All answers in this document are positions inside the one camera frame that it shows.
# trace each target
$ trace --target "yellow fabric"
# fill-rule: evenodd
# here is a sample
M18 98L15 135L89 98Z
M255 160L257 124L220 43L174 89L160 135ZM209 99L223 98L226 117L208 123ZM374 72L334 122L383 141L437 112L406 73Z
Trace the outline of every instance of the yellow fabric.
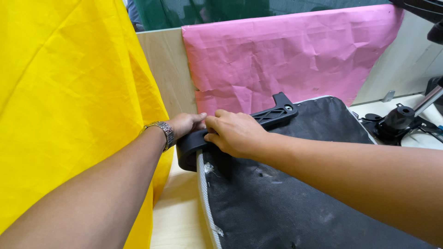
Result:
M1 1L0 233L46 193L166 120L121 0ZM149 248L164 153L125 248Z

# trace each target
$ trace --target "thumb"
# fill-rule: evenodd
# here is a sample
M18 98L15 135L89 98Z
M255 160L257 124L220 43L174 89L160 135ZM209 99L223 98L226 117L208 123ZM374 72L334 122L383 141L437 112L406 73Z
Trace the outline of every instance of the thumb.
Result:
M193 123L198 123L205 120L206 116L207 116L206 113L192 114L191 119Z
M215 145L219 145L221 143L221 138L218 134L208 133L204 137L205 141L214 143Z

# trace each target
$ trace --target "metal watch band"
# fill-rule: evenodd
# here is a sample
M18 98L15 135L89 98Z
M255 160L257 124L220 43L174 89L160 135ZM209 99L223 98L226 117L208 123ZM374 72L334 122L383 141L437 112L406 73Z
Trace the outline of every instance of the metal watch band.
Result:
M172 145L174 144L174 130L164 121L157 121L157 122L153 122L150 123L148 125L145 125L143 127L143 129L141 130L140 134L142 132L144 132L148 127L151 126L158 126L160 127L163 132L165 132L165 136L166 136L166 145L165 148L163 149L163 152L167 151L169 148L172 147Z

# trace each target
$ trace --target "crumpled pink paper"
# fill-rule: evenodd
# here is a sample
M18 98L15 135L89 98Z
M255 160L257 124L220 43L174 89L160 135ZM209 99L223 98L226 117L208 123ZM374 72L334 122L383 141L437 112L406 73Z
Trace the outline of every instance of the crumpled pink paper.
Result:
M375 61L397 36L391 4L182 27L198 111L255 113L272 95L322 95L351 105Z

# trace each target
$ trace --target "right hand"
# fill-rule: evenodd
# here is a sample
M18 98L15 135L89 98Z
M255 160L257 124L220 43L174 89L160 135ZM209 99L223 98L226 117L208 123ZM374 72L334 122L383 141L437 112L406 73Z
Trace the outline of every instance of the right hand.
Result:
M268 134L252 116L225 110L215 111L215 117L208 116L206 126L209 133L205 140L237 158L252 158Z

